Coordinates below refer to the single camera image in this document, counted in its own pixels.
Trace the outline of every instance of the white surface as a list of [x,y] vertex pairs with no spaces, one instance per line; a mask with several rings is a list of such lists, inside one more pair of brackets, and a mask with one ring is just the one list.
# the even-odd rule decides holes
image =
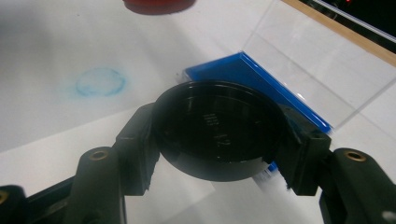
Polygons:
[[[66,179],[83,152],[111,146],[139,106],[175,85],[176,73],[240,49],[331,122],[332,148],[368,152],[396,180],[396,69],[280,1],[198,0],[148,17],[121,1],[6,0],[0,185],[32,195]],[[95,68],[117,71],[124,89],[79,95],[76,83]],[[150,191],[127,198],[127,213],[137,224],[322,222],[318,196],[296,197],[280,175],[212,183],[164,159]]]

